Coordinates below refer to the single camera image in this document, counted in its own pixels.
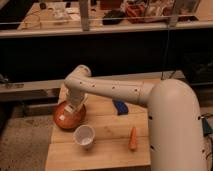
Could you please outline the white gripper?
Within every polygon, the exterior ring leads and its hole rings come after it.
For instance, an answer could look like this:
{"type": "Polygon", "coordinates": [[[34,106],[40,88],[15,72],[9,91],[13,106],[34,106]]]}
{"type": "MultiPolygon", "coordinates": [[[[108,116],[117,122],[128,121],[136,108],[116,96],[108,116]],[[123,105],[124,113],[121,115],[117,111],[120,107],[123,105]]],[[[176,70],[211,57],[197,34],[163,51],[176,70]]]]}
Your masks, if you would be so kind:
{"type": "Polygon", "coordinates": [[[68,106],[71,110],[80,110],[88,95],[82,91],[69,91],[67,94],[68,106]]]}

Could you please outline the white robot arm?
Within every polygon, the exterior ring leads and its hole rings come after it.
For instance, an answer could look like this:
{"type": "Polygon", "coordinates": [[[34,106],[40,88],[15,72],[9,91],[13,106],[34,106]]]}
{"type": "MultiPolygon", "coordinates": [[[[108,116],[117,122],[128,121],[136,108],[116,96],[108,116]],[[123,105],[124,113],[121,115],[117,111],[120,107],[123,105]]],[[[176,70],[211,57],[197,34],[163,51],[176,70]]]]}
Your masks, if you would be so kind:
{"type": "Polygon", "coordinates": [[[208,171],[199,102],[183,81],[166,79],[153,84],[97,79],[87,66],[79,65],[64,84],[74,109],[87,93],[145,107],[151,171],[208,171]]]}

